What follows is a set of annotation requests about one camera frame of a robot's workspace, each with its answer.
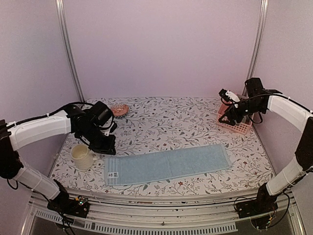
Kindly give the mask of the pink plastic basket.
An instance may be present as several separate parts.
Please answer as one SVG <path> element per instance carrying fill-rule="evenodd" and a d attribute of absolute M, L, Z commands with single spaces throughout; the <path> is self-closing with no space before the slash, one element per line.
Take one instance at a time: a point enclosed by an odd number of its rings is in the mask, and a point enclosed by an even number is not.
<path fill-rule="evenodd" d="M 218 112 L 217 112 L 216 123 L 219 126 L 222 126 L 228 130 L 237 132 L 239 134 L 243 134 L 243 135 L 247 134 L 248 131 L 252 127 L 252 122 L 248 117 L 244 117 L 242 119 L 242 122 L 240 122 L 240 123 L 238 123 L 237 121 L 234 121 L 235 125 L 228 124 L 228 122 L 230 122 L 228 120 L 228 117 L 223 117 L 223 119 L 222 119 L 223 122 L 219 122 L 219 119 L 224 115 L 226 109 L 227 109 L 227 106 L 222 103 L 219 107 Z"/>

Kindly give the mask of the light blue towel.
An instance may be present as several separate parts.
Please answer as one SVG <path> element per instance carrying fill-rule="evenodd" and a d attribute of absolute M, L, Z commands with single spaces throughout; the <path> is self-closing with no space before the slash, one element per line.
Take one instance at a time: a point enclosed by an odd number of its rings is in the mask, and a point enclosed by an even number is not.
<path fill-rule="evenodd" d="M 231 167 L 222 144 L 105 159 L 108 186 L 127 186 L 216 172 Z"/>

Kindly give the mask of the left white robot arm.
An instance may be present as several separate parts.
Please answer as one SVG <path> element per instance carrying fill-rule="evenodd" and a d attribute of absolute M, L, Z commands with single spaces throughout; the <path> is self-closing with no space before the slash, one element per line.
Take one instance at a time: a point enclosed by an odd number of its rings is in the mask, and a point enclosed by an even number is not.
<path fill-rule="evenodd" d="M 21 121 L 0 122 L 0 176 L 28 186 L 50 200 L 61 212 L 69 212 L 73 203 L 61 185 L 32 167 L 27 161 L 34 155 L 47 156 L 61 136 L 73 134 L 89 150 L 114 155 L 117 127 L 112 110 L 103 102 L 73 102 L 51 113 Z"/>

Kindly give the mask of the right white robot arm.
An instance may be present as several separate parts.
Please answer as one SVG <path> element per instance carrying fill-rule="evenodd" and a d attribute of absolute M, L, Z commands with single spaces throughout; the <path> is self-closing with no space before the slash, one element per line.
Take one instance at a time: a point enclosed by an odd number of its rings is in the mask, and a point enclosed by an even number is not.
<path fill-rule="evenodd" d="M 255 212 L 264 213 L 272 205 L 271 198 L 313 168 L 313 112 L 278 90 L 264 88 L 260 78 L 246 80 L 245 87 L 247 97 L 220 90 L 226 109 L 218 122 L 235 126 L 253 114 L 269 113 L 258 131 L 277 174 L 259 188 L 259 198 L 253 202 Z"/>

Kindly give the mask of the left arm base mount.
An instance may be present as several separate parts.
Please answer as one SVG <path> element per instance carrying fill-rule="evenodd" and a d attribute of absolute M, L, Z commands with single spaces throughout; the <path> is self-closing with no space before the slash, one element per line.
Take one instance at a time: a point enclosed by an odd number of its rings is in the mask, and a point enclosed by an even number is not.
<path fill-rule="evenodd" d="M 71 199 L 67 192 L 61 191 L 56 198 L 49 200 L 47 208 L 61 214 L 86 218 L 89 213 L 90 203 L 86 197 L 79 195 Z"/>

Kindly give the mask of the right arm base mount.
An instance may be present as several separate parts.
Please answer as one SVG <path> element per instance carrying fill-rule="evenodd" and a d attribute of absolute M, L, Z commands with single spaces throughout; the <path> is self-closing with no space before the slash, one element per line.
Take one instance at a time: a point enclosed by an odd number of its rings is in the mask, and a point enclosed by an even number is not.
<path fill-rule="evenodd" d="M 264 193 L 258 193 L 255 199 L 239 197 L 234 202 L 234 210 L 239 218 L 246 218 L 273 212 L 278 209 L 277 196 L 271 196 Z"/>

